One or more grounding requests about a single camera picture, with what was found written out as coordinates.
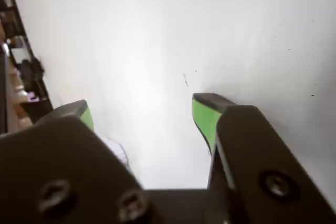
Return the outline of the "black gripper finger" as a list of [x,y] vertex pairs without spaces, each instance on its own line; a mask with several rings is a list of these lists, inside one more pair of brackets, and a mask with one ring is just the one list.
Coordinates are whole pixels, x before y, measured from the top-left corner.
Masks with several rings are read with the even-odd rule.
[[1,138],[1,223],[155,223],[134,176],[75,116]]
[[208,187],[223,186],[227,223],[335,223],[335,213],[261,111],[215,93],[192,96],[212,156]]

